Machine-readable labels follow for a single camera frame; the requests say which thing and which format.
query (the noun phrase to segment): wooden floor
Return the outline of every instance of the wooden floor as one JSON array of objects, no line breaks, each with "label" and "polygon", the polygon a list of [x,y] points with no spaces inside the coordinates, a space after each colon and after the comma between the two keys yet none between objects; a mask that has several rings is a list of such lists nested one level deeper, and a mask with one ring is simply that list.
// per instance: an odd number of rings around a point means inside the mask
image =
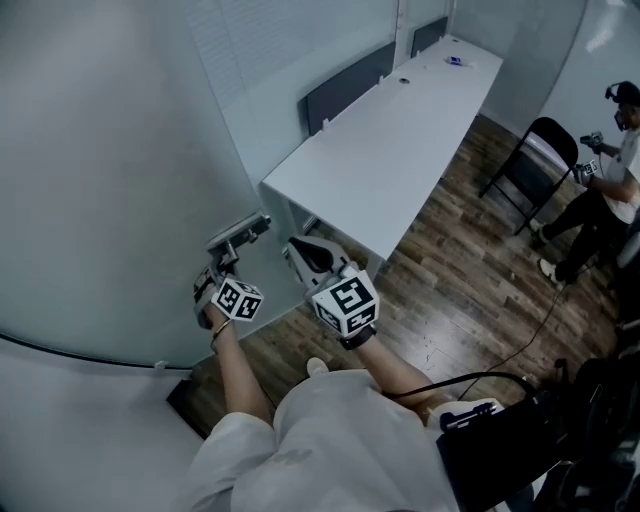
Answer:
[{"label": "wooden floor", "polygon": [[[539,274],[536,261],[540,256],[559,261],[577,232],[565,233],[553,246],[536,251],[528,230],[513,236],[522,217],[497,190],[478,198],[515,142],[491,121],[476,118],[449,169],[375,280],[381,298],[379,337],[434,381],[486,370],[529,342],[556,293]],[[565,182],[538,219],[552,220],[578,193],[573,182]],[[357,247],[329,228],[320,226],[314,234],[340,241],[356,261],[365,263]],[[582,274],[561,294],[532,345],[499,370],[526,376],[538,386],[556,377],[558,358],[566,358],[574,373],[587,358],[612,352],[617,306],[606,289],[609,277],[606,269]],[[275,403],[305,378],[309,357],[320,357],[332,370],[360,367],[306,306],[242,344]],[[450,392],[458,396],[465,388],[459,384]],[[484,379],[467,398],[481,396],[512,403],[521,395],[508,381]],[[224,414],[215,357],[194,369],[187,404],[188,416],[205,432]]]}]

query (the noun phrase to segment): hat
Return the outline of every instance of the hat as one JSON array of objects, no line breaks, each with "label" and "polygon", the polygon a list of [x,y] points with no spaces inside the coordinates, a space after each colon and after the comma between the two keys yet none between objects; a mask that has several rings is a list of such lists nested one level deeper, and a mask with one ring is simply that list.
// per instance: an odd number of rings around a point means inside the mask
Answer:
[{"label": "hat", "polygon": [[631,82],[620,82],[618,91],[613,96],[613,101],[640,107],[640,89]]}]

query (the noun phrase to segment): black pants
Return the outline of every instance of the black pants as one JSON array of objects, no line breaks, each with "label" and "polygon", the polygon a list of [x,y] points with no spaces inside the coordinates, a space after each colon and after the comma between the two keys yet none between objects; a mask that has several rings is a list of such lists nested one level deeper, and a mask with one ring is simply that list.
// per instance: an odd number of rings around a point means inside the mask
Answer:
[{"label": "black pants", "polygon": [[556,279],[571,282],[591,256],[622,236],[629,225],[609,208],[603,195],[590,189],[576,197],[553,224],[545,226],[543,235],[551,240],[567,229],[582,226],[573,241],[567,259],[558,263]]}]

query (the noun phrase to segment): shoe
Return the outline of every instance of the shoe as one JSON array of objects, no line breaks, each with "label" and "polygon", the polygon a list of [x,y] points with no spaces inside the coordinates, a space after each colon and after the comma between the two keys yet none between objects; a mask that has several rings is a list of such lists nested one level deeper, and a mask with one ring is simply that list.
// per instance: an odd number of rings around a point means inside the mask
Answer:
[{"label": "shoe", "polygon": [[307,361],[307,374],[309,377],[315,377],[323,373],[329,373],[329,367],[319,357],[312,357]]},{"label": "shoe", "polygon": [[562,288],[565,285],[564,281],[559,281],[556,279],[556,265],[553,263],[549,263],[544,258],[540,258],[538,260],[538,268],[540,272],[546,277],[549,281],[556,285],[558,288]]},{"label": "shoe", "polygon": [[538,240],[540,240],[545,245],[550,242],[550,240],[546,236],[544,236],[544,233],[542,232],[542,229],[546,226],[546,224],[541,224],[535,219],[531,219],[531,222],[529,222],[529,224],[531,225],[533,234],[538,237]]}]

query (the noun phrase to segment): black folding chair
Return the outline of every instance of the black folding chair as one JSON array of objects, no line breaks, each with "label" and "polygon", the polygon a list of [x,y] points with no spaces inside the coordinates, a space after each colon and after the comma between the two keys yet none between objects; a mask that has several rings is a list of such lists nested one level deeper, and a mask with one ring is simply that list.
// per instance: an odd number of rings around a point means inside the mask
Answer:
[{"label": "black folding chair", "polygon": [[[529,156],[521,151],[522,144],[526,141],[530,134],[537,135],[546,144],[548,144],[558,157],[566,164],[567,170],[563,174],[562,178],[554,182],[553,178],[549,176],[540,166],[535,163]],[[543,155],[550,156],[544,151],[540,152]],[[551,196],[560,188],[562,182],[567,178],[572,168],[578,161],[578,146],[576,145],[573,137],[567,133],[553,119],[548,117],[540,117],[536,119],[524,137],[518,141],[515,149],[509,155],[506,162],[502,164],[500,170],[495,174],[489,184],[480,192],[480,197],[484,196],[489,188],[494,185],[504,195],[509,202],[516,207],[516,209],[524,216],[525,221],[520,226],[515,234],[517,235],[523,230],[525,226],[531,227],[529,221],[533,219],[545,203],[551,199]],[[524,195],[529,202],[533,205],[532,209],[525,213],[520,207],[502,190],[496,181],[504,176]]]}]

